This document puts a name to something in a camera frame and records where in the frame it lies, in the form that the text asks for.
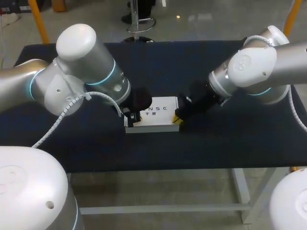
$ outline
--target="black tablecloth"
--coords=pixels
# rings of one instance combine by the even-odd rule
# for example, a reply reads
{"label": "black tablecloth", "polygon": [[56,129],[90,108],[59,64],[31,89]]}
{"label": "black tablecloth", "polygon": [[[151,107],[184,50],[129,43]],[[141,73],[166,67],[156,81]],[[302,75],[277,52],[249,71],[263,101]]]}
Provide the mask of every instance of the black tablecloth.
{"label": "black tablecloth", "polygon": [[[135,87],[153,96],[187,92],[242,45],[241,41],[106,44]],[[51,62],[55,45],[26,46],[17,64],[33,58]],[[305,109],[293,89],[296,109]],[[0,115],[0,145],[31,146],[56,117],[36,103]],[[84,102],[41,146],[67,172],[247,168],[307,165],[307,134],[289,102],[264,106],[238,92],[223,107],[189,120],[179,133],[125,134],[123,119],[99,98]]]}

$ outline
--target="gray floor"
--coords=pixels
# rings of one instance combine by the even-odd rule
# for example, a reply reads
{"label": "gray floor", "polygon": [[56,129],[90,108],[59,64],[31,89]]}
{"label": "gray floor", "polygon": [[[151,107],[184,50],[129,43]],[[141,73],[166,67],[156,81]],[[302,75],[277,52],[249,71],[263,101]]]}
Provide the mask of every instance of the gray floor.
{"label": "gray floor", "polygon": [[[161,0],[153,10],[154,29],[144,35],[155,41],[226,40],[254,35],[265,26],[282,27],[292,0]],[[105,42],[129,37],[120,16],[128,13],[126,0],[70,0],[69,11],[42,12],[51,42],[75,23],[87,23]],[[290,41],[307,38],[307,2],[303,2]],[[3,29],[7,47],[4,67],[12,67],[22,48],[41,43],[31,14]],[[306,86],[298,87],[307,105]],[[251,193],[265,169],[247,169]],[[72,185],[82,207],[150,204],[201,204],[235,202],[228,170],[176,170],[73,174]],[[237,212],[164,213],[85,216],[86,230],[271,230],[267,209],[257,223],[243,226]]]}

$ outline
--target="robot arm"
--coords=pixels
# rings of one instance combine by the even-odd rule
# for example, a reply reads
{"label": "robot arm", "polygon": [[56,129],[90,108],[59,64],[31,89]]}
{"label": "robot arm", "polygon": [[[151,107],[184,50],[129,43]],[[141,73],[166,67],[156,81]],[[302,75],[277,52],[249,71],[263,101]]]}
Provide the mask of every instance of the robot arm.
{"label": "robot arm", "polygon": [[[110,96],[131,126],[141,120],[140,111],[151,105],[151,95],[144,88],[131,86],[93,28],[85,24],[67,28],[59,36],[56,47],[59,56],[50,65],[31,60],[0,71],[0,86],[4,89],[0,92],[0,112],[35,100],[51,113],[60,115],[73,99],[85,93],[85,85],[91,91]],[[67,114],[78,110],[82,102]]]}
{"label": "robot arm", "polygon": [[180,124],[193,114],[206,112],[231,97],[238,88],[265,104],[283,99],[288,84],[307,82],[303,77],[307,73],[306,43],[288,43],[275,26],[248,38],[242,49],[212,71],[208,79],[193,83],[188,97],[179,96],[181,105],[175,111],[173,122]]}

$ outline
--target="yellow pole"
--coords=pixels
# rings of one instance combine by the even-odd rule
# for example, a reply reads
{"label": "yellow pole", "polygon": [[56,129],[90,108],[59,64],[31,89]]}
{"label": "yellow pole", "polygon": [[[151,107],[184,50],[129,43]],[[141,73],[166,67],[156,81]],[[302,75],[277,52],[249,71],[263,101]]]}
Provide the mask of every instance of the yellow pole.
{"label": "yellow pole", "polygon": [[44,27],[42,16],[40,15],[36,0],[28,0],[38,31],[42,38],[43,44],[49,43],[49,38]]}
{"label": "yellow pole", "polygon": [[301,4],[302,0],[294,0],[293,6],[290,9],[289,15],[286,19],[286,22],[284,24],[283,33],[286,36],[289,36],[292,25],[294,23],[295,17],[297,15],[297,12],[299,10],[299,5]]}

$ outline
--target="white box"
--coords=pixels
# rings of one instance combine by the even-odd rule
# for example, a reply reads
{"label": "white box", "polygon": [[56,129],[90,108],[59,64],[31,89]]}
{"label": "white box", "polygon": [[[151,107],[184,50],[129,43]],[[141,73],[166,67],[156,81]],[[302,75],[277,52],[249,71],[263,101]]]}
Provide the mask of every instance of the white box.
{"label": "white box", "polygon": [[141,111],[142,121],[134,123],[134,127],[128,127],[125,117],[126,133],[178,132],[179,125],[172,122],[177,108],[177,97],[153,97],[151,106]]}

